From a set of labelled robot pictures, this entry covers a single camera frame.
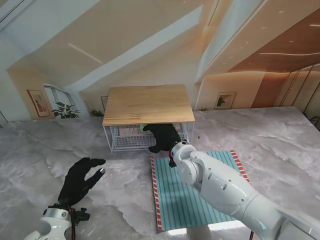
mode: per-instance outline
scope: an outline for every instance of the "wire shelf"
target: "wire shelf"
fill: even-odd
[[[179,123],[175,124],[177,132],[181,140],[188,139],[188,124]],[[131,130],[130,135],[121,135],[121,128],[134,129]],[[128,126],[110,126],[112,144],[110,146],[111,152],[113,151],[125,151],[125,150],[141,150],[146,149],[156,144],[154,135],[147,131],[141,131],[139,125]]]

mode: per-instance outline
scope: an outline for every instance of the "wire basket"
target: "wire basket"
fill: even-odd
[[[145,149],[156,144],[156,139],[152,133],[136,133],[132,135],[120,136],[119,126],[110,126],[112,134],[111,151],[124,150],[139,150]],[[188,139],[188,125],[180,124],[180,129],[177,130],[181,140]]]

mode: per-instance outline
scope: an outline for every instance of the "wooden tabletop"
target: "wooden tabletop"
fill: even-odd
[[[184,85],[110,88],[103,126],[194,122]]]

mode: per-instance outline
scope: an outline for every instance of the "wooden ceiling panel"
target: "wooden ceiling panel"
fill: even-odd
[[[290,73],[319,62],[320,9],[270,41],[229,72]]]

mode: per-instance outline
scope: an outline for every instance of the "green item in basket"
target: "green item in basket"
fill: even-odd
[[[140,124],[140,130],[143,131],[144,127],[147,126],[148,124]]]

